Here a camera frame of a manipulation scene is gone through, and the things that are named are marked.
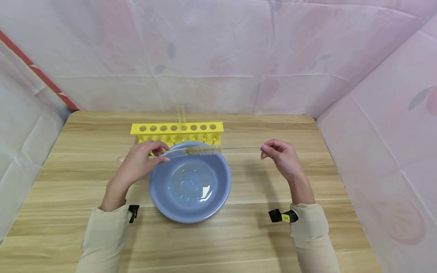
finger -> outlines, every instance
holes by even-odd
[[[156,140],[156,141],[152,141],[152,142],[146,141],[143,143],[141,143],[141,145],[145,147],[146,152],[152,152],[152,151],[157,150],[157,149],[165,149],[167,151],[170,150],[168,145],[160,140]]]
[[[169,161],[170,161],[169,158],[160,156],[160,157],[156,157],[156,158],[150,160],[149,162],[150,162],[151,167],[152,167],[152,169],[153,169],[153,168],[155,168],[158,164],[160,164],[160,163],[162,163],[162,162],[169,162]]]
[[[274,148],[275,150],[278,150],[280,152],[283,152],[284,150],[286,150],[291,144],[282,140],[278,140],[278,139],[271,139],[267,142],[264,143],[267,146],[270,146],[272,148]]]
[[[264,152],[264,151],[261,152],[261,159],[264,159],[264,158],[266,158],[266,157],[268,157],[268,156],[269,156],[269,155],[266,154],[266,152]]]
[[[265,144],[263,144],[261,146],[261,148],[263,149],[263,151],[272,159],[276,159],[279,157],[279,155],[281,154],[280,152],[278,152],[277,150],[275,150],[274,148],[267,146]]]
[[[158,148],[158,149],[153,150],[152,153],[154,156],[160,156],[160,155],[164,154],[164,150],[163,150],[163,148]]]

sleeve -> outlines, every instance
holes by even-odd
[[[302,273],[339,273],[340,267],[322,207],[318,204],[292,204],[290,209],[299,217],[290,224],[290,235]]]
[[[118,272],[132,216],[128,208],[129,205],[124,205],[111,212],[104,212],[99,207],[93,210],[76,273]]]

yellow label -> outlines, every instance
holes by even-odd
[[[281,214],[282,221],[290,223],[290,216],[286,214]]]

person's right hand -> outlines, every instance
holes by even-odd
[[[261,146],[261,159],[270,157],[288,182],[306,179],[296,151],[288,142],[271,139]]]

blue basin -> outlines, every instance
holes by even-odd
[[[197,145],[206,144],[182,142],[171,149]],[[150,174],[150,196],[158,210],[181,223],[200,222],[217,213],[231,190],[231,172],[223,155],[172,157],[169,153],[168,157],[169,162],[158,164]]]

